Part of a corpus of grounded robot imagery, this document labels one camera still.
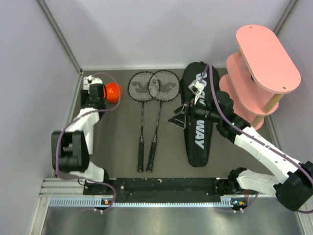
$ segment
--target racket strings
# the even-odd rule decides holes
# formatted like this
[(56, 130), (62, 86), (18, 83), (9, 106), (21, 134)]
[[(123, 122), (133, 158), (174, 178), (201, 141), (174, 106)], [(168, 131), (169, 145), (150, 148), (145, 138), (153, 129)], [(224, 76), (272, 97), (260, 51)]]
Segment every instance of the racket strings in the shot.
[(135, 101), (149, 101), (152, 99), (148, 91), (148, 84), (152, 72), (143, 71), (135, 74), (128, 84), (128, 94)]
[(179, 79), (171, 71), (158, 71), (151, 77), (148, 91), (153, 99), (171, 101), (179, 94)]

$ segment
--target racket bag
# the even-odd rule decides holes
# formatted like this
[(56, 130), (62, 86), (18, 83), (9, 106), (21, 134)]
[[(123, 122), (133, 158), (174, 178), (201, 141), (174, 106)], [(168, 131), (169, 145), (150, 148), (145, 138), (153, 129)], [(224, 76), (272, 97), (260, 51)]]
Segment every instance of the racket bag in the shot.
[[(183, 78), (180, 85), (181, 103), (189, 101), (192, 92), (188, 86), (196, 79), (200, 80), (206, 64), (202, 62), (194, 62), (187, 66), (184, 71)], [(213, 67), (213, 82), (214, 89), (219, 89), (219, 74)], [(211, 104), (213, 101), (209, 79), (209, 68), (204, 75), (202, 83), (204, 84), (204, 90), (198, 100), (198, 103), (203, 105)], [(207, 164), (211, 137), (213, 130), (213, 122), (208, 120), (195, 120), (191, 125), (187, 124), (184, 129), (185, 145), (187, 157), (190, 165), (192, 166), (205, 166)]]

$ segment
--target pink tabletop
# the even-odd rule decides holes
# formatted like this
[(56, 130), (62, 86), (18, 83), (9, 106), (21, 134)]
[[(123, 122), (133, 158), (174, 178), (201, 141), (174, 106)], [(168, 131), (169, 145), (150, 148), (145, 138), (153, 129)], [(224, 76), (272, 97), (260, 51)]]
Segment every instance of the pink tabletop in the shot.
[(237, 53), (230, 55), (226, 60), (227, 71), (239, 102), (254, 115), (272, 114), (278, 108), (278, 103), (267, 114), (263, 112), (263, 108), (274, 94), (258, 86), (251, 79), (251, 73), (244, 68), (244, 65), (245, 61)]
[(286, 94), (296, 89), (301, 76), (276, 35), (260, 25), (238, 29), (237, 43), (255, 82), (263, 89)]
[[(247, 122), (252, 123), (252, 121), (255, 119), (256, 115), (250, 114), (246, 109), (244, 109), (241, 106), (228, 74), (221, 77), (220, 89), (223, 92), (227, 92), (229, 94), (230, 98), (234, 101), (234, 113), (236, 113), (237, 115), (242, 117)], [(263, 125), (263, 123), (264, 123), (264, 119), (255, 127), (255, 129), (256, 130), (260, 129), (260, 127)]]

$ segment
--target wall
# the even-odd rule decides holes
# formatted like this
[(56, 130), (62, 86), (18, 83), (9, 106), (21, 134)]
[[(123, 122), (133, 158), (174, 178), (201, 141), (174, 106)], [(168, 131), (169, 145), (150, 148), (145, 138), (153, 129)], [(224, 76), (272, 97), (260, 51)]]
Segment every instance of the wall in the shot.
[(313, 162), (313, 1), (296, 5), (279, 39), (301, 74), (300, 86), (284, 96), (271, 115), (282, 149), (294, 158)]
[(77, 72), (35, 0), (0, 8), (0, 234), (26, 234)]
[(246, 24), (274, 29), (289, 0), (45, 0), (84, 69), (225, 67)]

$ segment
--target orange bowl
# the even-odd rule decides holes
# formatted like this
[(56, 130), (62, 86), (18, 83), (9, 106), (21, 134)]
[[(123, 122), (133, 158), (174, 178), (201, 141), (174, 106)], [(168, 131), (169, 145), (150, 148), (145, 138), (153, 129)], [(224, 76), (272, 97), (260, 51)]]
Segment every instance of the orange bowl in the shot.
[[(118, 88), (115, 82), (111, 82), (106, 86), (107, 89), (107, 101), (110, 103), (117, 103), (118, 99), (119, 99), (119, 92), (118, 92)], [(120, 91), (121, 91), (121, 97), (123, 94), (123, 90), (122, 90), (122, 86), (119, 85)]]

